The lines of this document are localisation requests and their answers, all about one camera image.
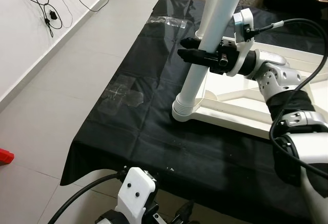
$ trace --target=white wall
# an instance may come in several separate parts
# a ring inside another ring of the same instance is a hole
[[[82,0],[91,7],[98,0]],[[78,0],[65,0],[73,14],[73,24],[88,11]],[[64,25],[70,25],[71,15],[62,0],[50,0]],[[59,20],[52,21],[59,25]],[[28,0],[0,0],[0,102],[42,57],[70,29],[53,30],[51,38],[37,4]]]

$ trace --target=white pole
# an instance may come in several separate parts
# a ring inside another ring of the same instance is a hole
[[[218,0],[210,22],[198,47],[214,53],[222,40],[223,33],[231,19],[239,0]],[[181,92],[173,102],[172,115],[179,121],[188,120],[194,108],[195,97],[207,73],[208,67],[192,64]]]
[[[205,29],[207,28],[211,16],[213,14],[217,0],[206,0],[203,15],[201,17],[201,22],[199,29],[196,31],[196,37],[202,39],[204,36]]]

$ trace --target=black clamp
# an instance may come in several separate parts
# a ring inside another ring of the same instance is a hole
[[[215,53],[198,50],[200,40],[185,38],[180,44],[186,49],[179,49],[178,55],[187,63],[202,65],[210,68],[210,72],[224,74],[233,69],[239,52],[232,47],[219,44]]]

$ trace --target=black tablecloth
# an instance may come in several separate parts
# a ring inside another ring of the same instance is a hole
[[[274,172],[267,140],[171,116],[190,67],[177,55],[179,41],[194,36],[203,7],[199,0],[158,1],[74,138],[60,184],[93,170],[139,166],[157,175],[160,188],[221,213],[252,223],[308,223],[299,189]],[[251,10],[256,27],[291,18]],[[233,36],[232,22],[225,35]],[[256,40],[321,54],[323,49],[315,33],[297,25]]]

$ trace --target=charger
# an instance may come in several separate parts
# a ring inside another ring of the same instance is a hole
[[[57,19],[57,15],[54,11],[50,10],[49,11],[49,14],[50,14],[50,18],[53,19],[53,20],[56,20]]]

